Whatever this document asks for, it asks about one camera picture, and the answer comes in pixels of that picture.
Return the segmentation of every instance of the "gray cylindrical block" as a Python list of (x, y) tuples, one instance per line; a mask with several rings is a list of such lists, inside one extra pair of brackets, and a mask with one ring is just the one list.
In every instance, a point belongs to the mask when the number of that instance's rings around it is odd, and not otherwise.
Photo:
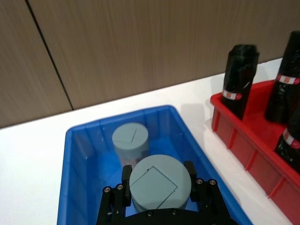
[(114, 131), (112, 142), (123, 165), (134, 167), (149, 155), (148, 136), (147, 128), (139, 123), (127, 123)]
[(129, 179), (136, 212), (152, 209), (184, 209), (191, 193), (185, 166), (173, 157), (153, 155), (141, 160)]

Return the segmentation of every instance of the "wooden wall panel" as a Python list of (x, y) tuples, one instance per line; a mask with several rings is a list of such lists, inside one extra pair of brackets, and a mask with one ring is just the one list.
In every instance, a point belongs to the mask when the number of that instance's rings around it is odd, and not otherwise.
[(70, 109), (25, 1), (0, 1), (0, 128)]
[(30, 0), (74, 108), (224, 72), (235, 44), (281, 57), (298, 0)]

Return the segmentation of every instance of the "blue plastic bin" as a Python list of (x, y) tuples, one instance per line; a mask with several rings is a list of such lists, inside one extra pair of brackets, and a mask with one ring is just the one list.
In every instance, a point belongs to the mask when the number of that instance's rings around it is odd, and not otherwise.
[[(199, 147), (176, 109), (160, 106), (93, 121), (66, 133), (58, 210), (59, 225), (95, 225), (102, 188), (121, 182), (122, 167), (114, 151), (114, 130), (129, 122), (149, 131), (150, 154), (165, 154), (179, 161), (193, 161), (198, 177), (214, 178), (231, 217), (240, 225), (251, 224), (218, 173)], [(197, 210), (189, 201), (187, 210)], [(133, 205), (126, 215), (135, 213)]]

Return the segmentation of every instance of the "black bottle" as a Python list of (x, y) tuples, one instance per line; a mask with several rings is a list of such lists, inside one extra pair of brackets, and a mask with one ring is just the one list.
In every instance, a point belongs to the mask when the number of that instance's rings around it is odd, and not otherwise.
[(265, 118), (287, 123), (300, 101), (300, 31), (293, 31), (268, 101)]
[(236, 45), (228, 54), (222, 103), (243, 118), (259, 53), (255, 45)]
[(287, 129), (280, 136), (275, 152), (300, 173), (300, 106), (289, 119)]

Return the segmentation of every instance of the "screw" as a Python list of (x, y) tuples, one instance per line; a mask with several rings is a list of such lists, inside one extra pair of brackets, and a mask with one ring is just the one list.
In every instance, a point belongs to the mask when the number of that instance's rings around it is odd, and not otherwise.
[(151, 217), (152, 215), (153, 215), (153, 212), (152, 212), (152, 211), (148, 211), (148, 212), (147, 212), (147, 216), (148, 216), (148, 217)]
[(197, 184), (202, 184), (203, 181), (202, 181), (201, 179), (198, 179), (198, 180), (196, 180), (196, 183), (197, 183)]
[(172, 210), (172, 214), (175, 216), (177, 214), (177, 210)]
[(211, 185), (215, 185), (216, 182), (215, 182), (214, 180), (211, 180), (211, 181), (210, 181), (210, 184), (211, 184)]
[(104, 188), (104, 192), (109, 192), (111, 189), (109, 187)]
[(118, 190), (122, 190), (122, 189), (123, 189), (123, 185), (119, 184), (119, 185), (117, 186), (117, 189), (118, 189)]

